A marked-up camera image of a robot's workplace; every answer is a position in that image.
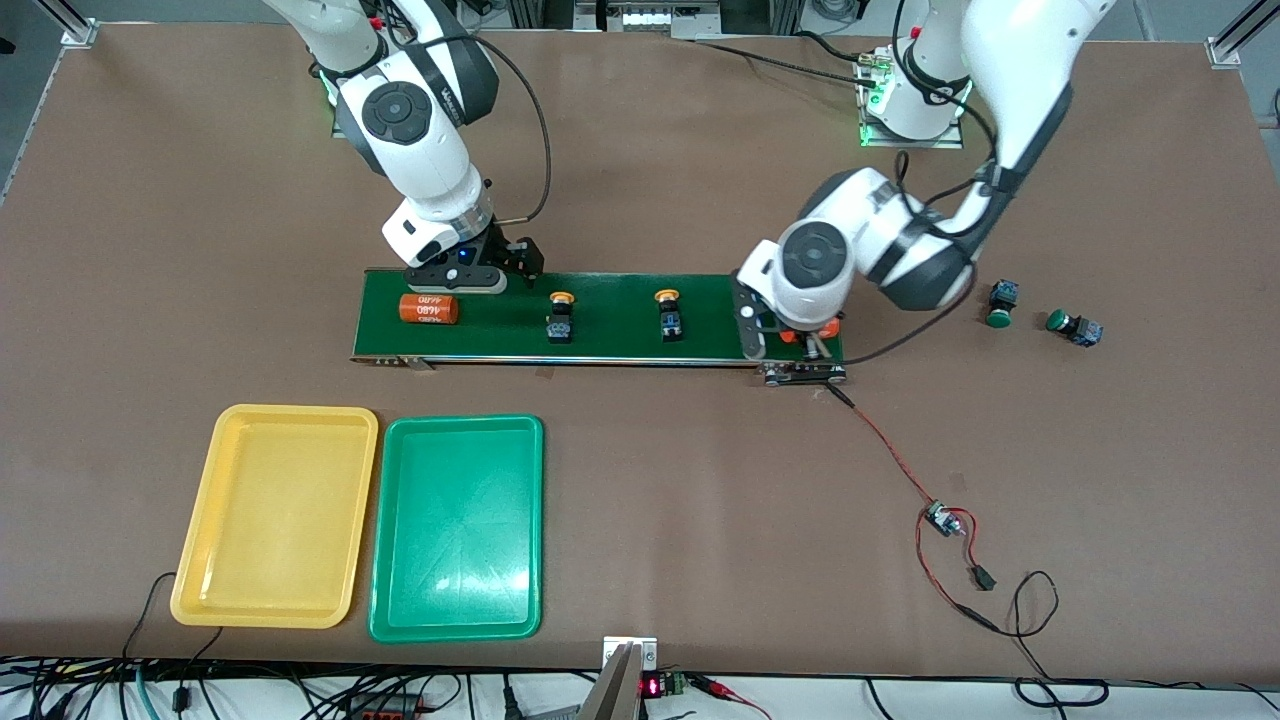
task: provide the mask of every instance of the green push button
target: green push button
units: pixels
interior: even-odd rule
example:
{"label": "green push button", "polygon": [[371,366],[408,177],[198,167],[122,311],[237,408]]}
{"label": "green push button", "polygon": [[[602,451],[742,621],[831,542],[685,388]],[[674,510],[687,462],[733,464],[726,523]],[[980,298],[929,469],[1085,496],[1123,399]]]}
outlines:
{"label": "green push button", "polygon": [[1009,316],[1009,310],[992,310],[987,313],[987,324],[993,328],[1007,328],[1012,322],[1012,318]]}
{"label": "green push button", "polygon": [[1048,320],[1044,320],[1044,329],[1050,329],[1050,331],[1057,332],[1057,331],[1065,328],[1066,323],[1068,323],[1066,310],[1062,310],[1061,307],[1059,307],[1057,310],[1053,310],[1052,313],[1050,313]]}

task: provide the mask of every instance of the black cable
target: black cable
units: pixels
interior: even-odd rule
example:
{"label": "black cable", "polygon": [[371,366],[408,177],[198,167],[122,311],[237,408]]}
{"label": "black cable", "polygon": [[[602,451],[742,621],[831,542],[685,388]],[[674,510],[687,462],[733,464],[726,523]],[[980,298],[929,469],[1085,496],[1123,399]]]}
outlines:
{"label": "black cable", "polygon": [[[396,37],[396,29],[397,27],[406,27],[408,29],[413,29],[412,26],[410,26],[408,22],[404,22],[404,13],[402,13],[399,6],[397,6],[394,3],[388,3],[387,0],[379,0],[378,5],[383,12],[383,23],[387,24],[387,37],[392,40],[392,45],[403,50],[406,44],[401,42],[399,38]],[[396,8],[396,13],[399,15],[398,19],[402,22],[401,26],[397,26],[394,22],[392,22],[392,8]],[[415,32],[413,35],[416,40],[417,33]]]}
{"label": "black cable", "polygon": [[[1023,685],[1027,683],[1038,687],[1041,692],[1043,692],[1048,697],[1048,700],[1034,700],[1029,697],[1023,691]],[[1111,685],[1106,680],[1073,680],[1070,684],[1096,687],[1100,688],[1102,693],[1100,693],[1098,697],[1088,700],[1062,700],[1057,697],[1057,693],[1053,692],[1053,688],[1048,687],[1048,683],[1046,683],[1039,678],[1018,678],[1016,680],[1014,680],[1014,693],[1018,694],[1018,700],[1025,702],[1032,707],[1038,707],[1041,710],[1056,710],[1060,720],[1068,720],[1066,719],[1068,707],[1097,707],[1111,697]]]}
{"label": "black cable", "polygon": [[476,696],[471,692],[471,673],[467,673],[467,706],[471,708],[471,720],[476,720]]}
{"label": "black cable", "polygon": [[879,714],[884,716],[884,720],[893,720],[893,716],[888,714],[888,710],[884,710],[884,703],[881,702],[879,693],[876,692],[876,683],[872,682],[870,678],[865,678],[865,680],[867,689],[872,692],[872,702],[876,703],[876,710],[879,710]]}
{"label": "black cable", "polygon": [[311,698],[311,691],[307,688],[306,683],[302,682],[302,678],[298,676],[298,671],[293,666],[293,664],[289,664],[289,675],[291,675],[289,679],[293,680],[293,684],[297,685],[298,689],[302,692],[302,700],[307,701],[307,707],[310,707],[311,711],[315,712],[316,703]]}
{"label": "black cable", "polygon": [[818,35],[817,32],[808,31],[808,29],[801,29],[801,31],[795,32],[792,35],[795,37],[808,37],[809,40],[817,42],[832,58],[838,58],[838,59],[841,59],[841,60],[844,60],[846,63],[858,64],[858,54],[841,53],[840,50],[836,50],[835,46],[832,46],[829,42],[827,42],[826,37]]}
{"label": "black cable", "polygon": [[892,51],[893,51],[893,61],[897,64],[897,67],[900,69],[902,69],[902,74],[906,76],[906,81],[909,83],[911,83],[911,87],[919,90],[920,92],[927,92],[927,94],[929,94],[933,97],[941,97],[942,100],[945,100],[945,101],[955,105],[956,108],[960,108],[961,110],[964,110],[964,113],[966,115],[972,115],[973,119],[978,123],[978,127],[982,128],[982,133],[984,136],[987,136],[987,143],[991,145],[991,155],[989,156],[995,158],[996,156],[996,131],[992,129],[991,123],[987,122],[987,118],[983,117],[982,113],[978,113],[973,108],[970,108],[964,100],[960,100],[959,97],[954,97],[951,95],[943,95],[941,92],[936,92],[936,90],[937,90],[936,87],[928,87],[925,85],[920,85],[916,81],[915,76],[913,73],[908,72],[906,70],[906,65],[902,64],[902,54],[901,54],[901,51],[900,51],[900,49],[897,46],[897,38],[901,37],[900,31],[901,31],[901,27],[902,27],[902,9],[905,6],[906,6],[906,0],[897,0],[897,12],[893,14],[893,41],[891,44],[892,45]]}
{"label": "black cable", "polygon": [[905,336],[895,340],[893,342],[890,342],[888,345],[884,345],[883,347],[873,350],[873,351],[870,351],[870,352],[868,352],[865,355],[859,355],[858,357],[851,357],[851,359],[844,360],[842,361],[844,365],[847,366],[847,365],[859,365],[861,363],[868,363],[870,360],[874,360],[874,359],[879,357],[881,355],[884,355],[886,352],[891,352],[891,351],[897,350],[899,347],[906,345],[908,342],[910,342],[911,340],[914,340],[916,336],[919,336],[924,331],[927,331],[927,329],[932,328],[933,325],[936,325],[936,324],[941,323],[942,320],[945,320],[947,315],[955,313],[960,307],[960,305],[964,304],[965,300],[969,300],[969,296],[973,293],[973,288],[977,284],[977,282],[978,282],[978,268],[973,263],[970,263],[969,264],[969,281],[965,282],[964,290],[960,291],[960,295],[957,295],[956,299],[951,301],[951,305],[947,305],[940,313],[937,313],[936,315],[933,315],[928,320],[920,323],[919,327],[916,327],[914,331],[911,331],[911,332],[906,333]]}
{"label": "black cable", "polygon": [[[904,9],[905,5],[906,5],[906,0],[899,0],[899,3],[897,3],[897,12],[893,14],[893,41],[892,41],[892,45],[891,45],[891,50],[892,50],[892,54],[893,54],[893,61],[897,64],[897,67],[902,72],[902,74],[906,76],[906,79],[911,85],[911,87],[919,90],[920,92],[927,94],[929,97],[941,97],[942,100],[945,100],[945,101],[947,101],[947,102],[950,102],[950,104],[960,108],[964,111],[964,114],[970,115],[974,119],[974,122],[978,123],[978,127],[982,129],[982,133],[987,137],[987,145],[988,145],[987,160],[988,161],[995,160],[995,158],[996,158],[996,131],[992,129],[991,123],[987,120],[987,118],[983,117],[982,113],[978,113],[972,106],[969,106],[969,104],[966,104],[964,100],[960,100],[959,97],[955,97],[952,95],[946,95],[946,94],[942,94],[942,92],[934,92],[937,88],[922,85],[916,79],[915,74],[911,73],[911,72],[908,72],[906,65],[902,64],[902,54],[901,54],[901,50],[899,49],[897,38],[900,37],[900,32],[901,32],[902,9]],[[897,167],[897,160],[895,159],[895,169],[896,169],[896,167]],[[924,223],[928,227],[928,229],[929,229],[929,234],[933,234],[936,237],[941,237],[941,238],[945,238],[945,240],[959,240],[959,238],[966,236],[968,233],[973,232],[979,224],[982,224],[987,219],[988,213],[992,211],[991,204],[988,204],[987,208],[983,209],[983,211],[978,217],[978,219],[975,219],[973,222],[973,224],[970,224],[968,228],[964,228],[963,231],[943,231],[943,229],[938,228],[937,224],[934,224],[934,223],[928,222],[928,220],[924,219],[923,214],[925,211],[925,208],[928,206],[928,202],[925,202],[925,208],[920,208],[919,210],[916,210],[915,208],[911,208],[911,202],[908,200],[906,186],[904,184],[905,179],[906,179],[906,168],[904,167],[902,168],[902,173],[896,178],[895,184],[897,186],[899,195],[901,195],[901,197],[902,197],[902,204],[906,206],[908,214],[915,222]],[[957,190],[952,188],[952,190],[948,190],[948,191],[943,191],[943,193],[941,196],[945,197],[946,193],[950,193],[952,191],[959,192]]]}
{"label": "black cable", "polygon": [[538,126],[543,132],[543,152],[545,155],[545,165],[547,165],[545,179],[543,181],[543,196],[538,200],[538,206],[534,208],[532,213],[529,213],[522,218],[507,220],[503,224],[527,223],[529,220],[532,220],[534,218],[538,217],[539,213],[543,211],[543,208],[547,205],[547,199],[552,193],[552,133],[547,128],[547,114],[543,113],[543,104],[538,100],[538,94],[534,92],[532,83],[530,83],[529,78],[525,77],[525,73],[520,70],[520,67],[516,65],[516,63],[511,58],[508,58],[506,53],[499,50],[493,42],[489,42],[483,37],[475,35],[448,35],[444,37],[436,37],[435,40],[424,42],[421,44],[421,47],[424,49],[434,47],[435,45],[443,45],[445,42],[456,42],[456,41],[470,41],[477,45],[483,45],[490,53],[497,55],[498,59],[506,63],[507,67],[511,68],[511,72],[516,74],[516,78],[520,79],[520,83],[525,86],[525,92],[529,94],[529,100],[532,101],[534,104],[534,111],[538,113]]}
{"label": "black cable", "polygon": [[1275,710],[1276,712],[1280,712],[1280,707],[1276,707],[1276,703],[1271,702],[1271,698],[1268,698],[1267,696],[1262,694],[1262,691],[1254,688],[1253,685],[1247,685],[1244,683],[1235,683],[1235,684],[1240,685],[1242,688],[1249,691],[1251,693],[1261,697],[1262,702],[1265,702],[1265,703],[1267,703],[1267,705],[1271,706],[1271,710]]}
{"label": "black cable", "polygon": [[1130,683],[1138,683],[1139,685],[1151,685],[1153,688],[1166,688],[1166,689],[1180,688],[1183,685],[1190,685],[1193,688],[1198,688],[1198,689],[1202,689],[1202,691],[1208,689],[1208,688],[1204,687],[1204,683],[1197,683],[1194,680],[1181,680],[1181,682],[1178,682],[1178,683],[1157,683],[1155,680],[1129,680],[1129,682]]}
{"label": "black cable", "polygon": [[214,698],[209,697],[209,689],[205,688],[205,678],[201,676],[196,682],[200,684],[200,694],[205,696],[205,707],[209,708],[209,714],[214,716],[214,720],[223,720],[221,716],[218,715],[218,708],[214,707]]}
{"label": "black cable", "polygon": [[429,707],[429,708],[426,708],[426,710],[424,711],[425,714],[430,715],[431,712],[436,712],[436,711],[439,711],[439,710],[444,710],[445,707],[448,707],[448,706],[449,706],[449,703],[451,703],[451,702],[453,702],[453,701],[458,700],[458,696],[460,696],[460,694],[462,694],[462,680],[460,680],[457,675],[449,675],[449,676],[451,676],[451,678],[453,678],[453,682],[454,682],[454,683],[457,683],[457,685],[454,685],[454,688],[453,688],[453,694],[451,694],[451,696],[449,696],[449,697],[448,697],[448,698],[447,698],[447,700],[445,700],[444,702],[442,702],[440,705],[436,705],[435,707]]}
{"label": "black cable", "polygon": [[869,79],[861,79],[861,78],[855,78],[852,76],[842,76],[842,74],[838,74],[838,73],[828,73],[827,70],[818,70],[818,69],[814,69],[814,68],[806,68],[804,65],[796,65],[795,63],[787,63],[786,60],[778,60],[777,58],[768,58],[765,55],[759,55],[756,53],[751,53],[751,51],[748,51],[748,50],[739,50],[737,47],[728,47],[726,45],[716,45],[714,42],[698,42],[698,41],[694,41],[694,40],[690,40],[687,42],[692,42],[694,45],[699,45],[701,47],[712,47],[712,49],[719,50],[721,53],[728,53],[730,55],[737,55],[740,58],[746,58],[749,60],[759,60],[760,63],[768,63],[771,65],[777,65],[780,68],[785,68],[785,69],[788,69],[788,70],[792,70],[792,72],[797,72],[797,73],[805,73],[805,74],[810,74],[810,76],[814,76],[814,77],[822,77],[822,78],[827,78],[827,79],[835,79],[835,81],[840,81],[840,82],[847,82],[849,85],[860,85],[863,87],[876,87],[876,83],[872,82],[872,81],[869,81]]}
{"label": "black cable", "polygon": [[156,579],[151,582],[151,589],[147,591],[147,601],[142,603],[142,612],[138,614],[138,621],[133,624],[133,629],[129,630],[129,637],[124,638],[124,644],[120,647],[120,660],[129,659],[129,646],[133,644],[133,639],[138,637],[138,630],[142,629],[143,620],[147,619],[147,610],[151,607],[151,601],[155,600],[156,588],[165,578],[177,578],[178,573],[161,573],[156,575]]}
{"label": "black cable", "polygon": [[[209,642],[206,642],[205,644],[202,644],[200,647],[200,650],[196,651],[196,655],[192,655],[191,660],[188,660],[187,664],[183,665],[182,673],[178,674],[178,689],[174,691],[174,696],[175,697],[179,696],[179,694],[180,696],[186,696],[187,694],[187,671],[191,670],[192,664],[195,664],[197,660],[200,660],[201,655],[205,655],[205,651],[207,651],[209,648],[214,647],[214,643],[218,642],[218,638],[220,638],[220,637],[223,637],[223,629],[218,628],[216,630],[214,630],[214,637],[209,638]],[[182,720],[182,714],[183,714],[184,710],[186,710],[186,707],[183,707],[182,705],[177,706],[178,720]]]}

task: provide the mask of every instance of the metal bracket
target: metal bracket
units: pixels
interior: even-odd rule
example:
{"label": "metal bracket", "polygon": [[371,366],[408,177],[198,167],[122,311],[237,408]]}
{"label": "metal bracket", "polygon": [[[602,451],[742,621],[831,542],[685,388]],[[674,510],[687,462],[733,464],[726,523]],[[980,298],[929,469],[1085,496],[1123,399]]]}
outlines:
{"label": "metal bracket", "polygon": [[635,720],[640,678],[658,667],[657,638],[604,638],[604,669],[582,701],[577,720]]}
{"label": "metal bracket", "polygon": [[1204,41],[1208,63],[1215,70],[1236,70],[1240,68],[1242,47],[1280,15],[1280,0],[1256,0],[1235,15],[1222,32]]}
{"label": "metal bracket", "polygon": [[428,363],[421,357],[413,357],[406,355],[404,357],[401,357],[401,363],[403,363],[404,366],[408,368],[410,370],[417,370],[420,373],[435,370],[435,365],[431,365],[430,363]]}
{"label": "metal bracket", "polygon": [[845,366],[835,363],[763,363],[765,387],[840,384],[849,379]]}
{"label": "metal bracket", "polygon": [[1219,54],[1219,45],[1216,37],[1210,37],[1204,41],[1204,53],[1208,55],[1208,64],[1215,70],[1238,70],[1240,69],[1240,54],[1235,50],[1230,53]]}
{"label": "metal bracket", "polygon": [[70,32],[63,33],[63,47],[68,50],[88,50],[93,46],[93,41],[97,40],[97,29],[102,27],[102,23],[95,20],[93,18],[86,18],[84,23],[83,37],[77,37]]}
{"label": "metal bracket", "polygon": [[604,638],[604,659],[600,661],[600,666],[609,664],[609,659],[617,652],[620,644],[639,644],[640,646],[640,659],[643,660],[643,670],[657,670],[658,669],[658,638],[632,638],[627,635],[609,635]]}

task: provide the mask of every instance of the brown table surface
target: brown table surface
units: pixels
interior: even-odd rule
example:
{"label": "brown table surface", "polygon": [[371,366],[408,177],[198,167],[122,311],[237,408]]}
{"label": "brown table surface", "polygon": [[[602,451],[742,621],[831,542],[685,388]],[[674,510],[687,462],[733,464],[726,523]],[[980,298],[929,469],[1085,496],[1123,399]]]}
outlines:
{"label": "brown table surface", "polygon": [[[645,35],[492,37],[552,124],[556,186],[527,225],[549,269],[726,272],[828,174],[892,161],[859,149],[846,86]],[[840,69],[800,40],[745,45]],[[349,363],[398,195],[326,138],[307,61],[288,27],[230,24],[110,26],[67,54],[0,210],[0,652],[119,652],[177,565],[214,419],[285,402],[384,423],[539,415],[541,629],[374,643],[366,528],[346,621],[229,629],[212,656],[590,667],[603,635],[631,633],[707,670],[1028,671],[925,582],[918,496],[824,392],[735,370]],[[465,136],[509,215],[543,167],[503,77]],[[1061,611],[1032,641],[1051,673],[1280,680],[1280,192],[1239,78],[1199,46],[1091,44],[1075,86],[982,258],[984,286],[1021,283],[1014,327],[980,323],[979,291],[846,387],[934,495],[980,518],[993,593],[968,585],[959,542],[925,537],[963,602],[1004,619],[1023,573],[1057,580]],[[984,151],[916,152],[909,186],[950,186]],[[1039,329],[1060,305],[1106,341]],[[847,310],[850,352],[923,319],[865,283]],[[137,653],[209,637],[166,600]]]}

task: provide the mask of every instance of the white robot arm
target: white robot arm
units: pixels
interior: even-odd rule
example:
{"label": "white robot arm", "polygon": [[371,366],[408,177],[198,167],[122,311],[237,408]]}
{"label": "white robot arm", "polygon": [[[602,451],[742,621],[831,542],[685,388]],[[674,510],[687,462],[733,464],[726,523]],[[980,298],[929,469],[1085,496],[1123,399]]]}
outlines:
{"label": "white robot arm", "polygon": [[[397,0],[415,32],[413,41],[403,44],[392,28],[376,32],[358,0],[265,3],[307,42],[343,135],[370,169],[404,196],[383,224],[383,236],[411,270],[421,269],[417,287],[506,288],[503,273],[468,269],[477,264],[518,269],[526,281],[536,277],[541,256],[527,241],[534,256],[512,259],[493,224],[486,183],[457,131],[488,115],[498,95],[493,61],[479,42],[466,40],[462,24],[438,0]],[[424,268],[428,264],[451,266],[435,272]]]}
{"label": "white robot arm", "polygon": [[[814,332],[836,316],[855,272],[904,310],[941,307],[955,299],[992,225],[1062,122],[1071,100],[1071,65],[1110,3],[933,0],[933,5],[938,12],[931,10],[929,22],[960,18],[955,45],[998,131],[993,160],[950,219],[904,197],[872,168],[823,183],[780,241],[762,241],[737,273],[737,281],[792,329]],[[923,45],[929,32],[927,23],[916,42]],[[941,37],[934,42],[946,46]]]}

